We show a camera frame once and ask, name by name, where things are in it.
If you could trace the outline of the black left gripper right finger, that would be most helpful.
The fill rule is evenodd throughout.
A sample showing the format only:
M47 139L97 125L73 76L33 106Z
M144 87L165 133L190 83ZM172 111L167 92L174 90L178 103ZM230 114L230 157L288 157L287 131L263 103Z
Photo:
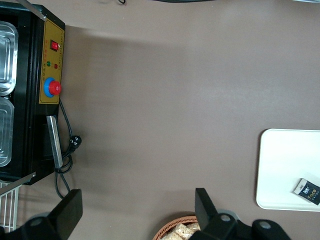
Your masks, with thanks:
M289 235L276 222L257 219L244 224L232 211L217 211L205 188L195 189L195 216L200 230L193 240L289 240Z

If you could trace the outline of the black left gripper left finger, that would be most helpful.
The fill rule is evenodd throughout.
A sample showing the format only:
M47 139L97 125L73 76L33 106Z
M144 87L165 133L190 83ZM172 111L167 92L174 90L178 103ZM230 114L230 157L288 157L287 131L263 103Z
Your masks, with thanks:
M83 216L80 189L72 189L46 216L28 220L18 229L4 234L6 240L67 240Z

